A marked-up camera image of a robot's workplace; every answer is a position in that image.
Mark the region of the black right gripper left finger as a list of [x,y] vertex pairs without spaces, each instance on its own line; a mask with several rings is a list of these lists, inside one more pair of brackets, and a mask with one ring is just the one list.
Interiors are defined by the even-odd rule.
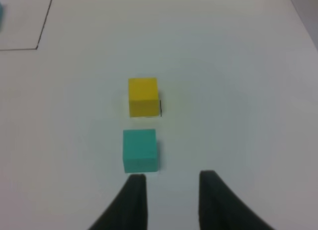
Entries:
[[147,183],[143,174],[132,174],[90,227],[91,230],[146,230],[148,228]]

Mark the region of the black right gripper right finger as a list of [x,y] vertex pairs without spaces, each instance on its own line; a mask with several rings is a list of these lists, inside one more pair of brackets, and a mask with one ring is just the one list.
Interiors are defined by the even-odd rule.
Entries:
[[271,230],[213,170],[199,175],[199,226],[201,230]]

